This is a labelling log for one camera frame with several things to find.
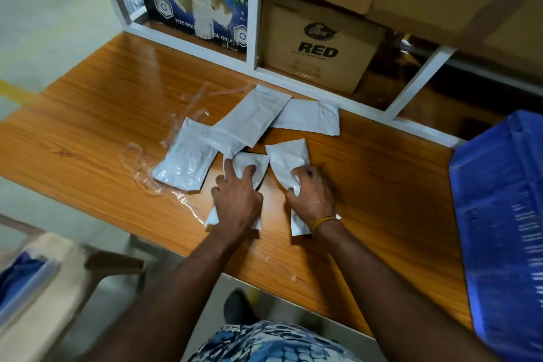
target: shoe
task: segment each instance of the shoe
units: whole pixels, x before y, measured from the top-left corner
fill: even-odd
[[[245,292],[240,288],[228,295],[224,302],[223,315],[229,325],[252,325],[260,322],[245,296]]]

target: blue crate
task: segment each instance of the blue crate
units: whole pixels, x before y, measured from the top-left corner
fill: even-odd
[[[504,360],[543,361],[543,116],[512,113],[449,173],[475,332]]]

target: hexagon logo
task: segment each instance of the hexagon logo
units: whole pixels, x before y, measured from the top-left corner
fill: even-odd
[[[241,46],[247,46],[247,28],[243,25],[234,28],[234,40]]]
[[[155,6],[156,10],[165,18],[169,19],[173,17],[172,4],[167,0],[155,0]]]

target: wooden tabletop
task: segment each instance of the wooden tabletop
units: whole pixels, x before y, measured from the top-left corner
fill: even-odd
[[[132,35],[119,35],[0,124],[0,174],[128,232],[188,255],[204,226],[173,195],[142,190],[120,163],[128,143],[149,164],[171,114],[182,114],[201,87],[218,93],[258,80]],[[280,88],[265,84],[279,91]],[[245,93],[196,100],[212,125]],[[311,162],[335,184],[345,226],[415,286],[470,326],[447,162],[451,150],[341,111],[341,135],[268,129],[264,144],[307,139]],[[189,200],[205,218],[219,155]],[[242,246],[226,272],[242,281],[370,333],[339,270],[313,239],[292,238],[285,190],[270,168],[259,238]]]

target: shelf frame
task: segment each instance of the shelf frame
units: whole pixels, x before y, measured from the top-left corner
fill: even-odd
[[[326,101],[336,104],[340,109],[350,111],[364,118],[369,118],[384,125],[408,132],[420,138],[430,140],[443,146],[455,148],[465,143],[465,140],[457,138],[437,129],[425,126],[418,122],[400,118],[397,115],[415,97],[420,89],[430,78],[443,66],[443,64],[454,53],[454,49],[448,46],[439,46],[429,57],[417,74],[409,81],[404,90],[396,97],[393,103],[385,110],[361,104],[352,99],[346,98],[334,92],[324,90],[314,85],[304,83],[297,79],[282,75],[280,73],[258,67],[258,40],[259,24],[261,15],[262,0],[248,1],[247,17],[247,55],[246,60],[230,57],[220,52],[207,49],[195,43],[179,39],[175,36],[140,25],[137,20],[146,14],[146,9],[140,8],[132,15],[129,14],[124,0],[111,0],[113,10],[118,17],[122,29],[125,32],[143,37],[169,48],[179,50],[200,59],[224,66],[228,69],[257,78],[264,82],[275,84],[279,87],[293,91],[315,100]]]

